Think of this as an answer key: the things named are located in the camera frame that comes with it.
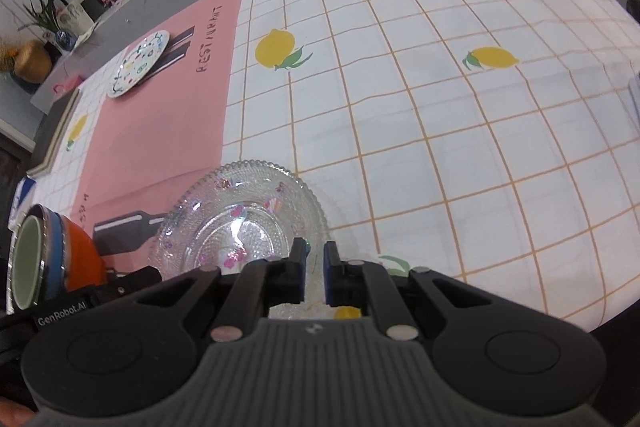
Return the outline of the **person's left hand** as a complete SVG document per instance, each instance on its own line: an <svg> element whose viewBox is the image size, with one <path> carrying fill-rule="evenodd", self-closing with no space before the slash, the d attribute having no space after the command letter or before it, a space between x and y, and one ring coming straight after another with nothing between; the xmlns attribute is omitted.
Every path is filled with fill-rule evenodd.
<svg viewBox="0 0 640 427"><path fill-rule="evenodd" d="M35 417L35 413L21 404L8 399L0 399L0 425L2 427L23 427Z"/></svg>

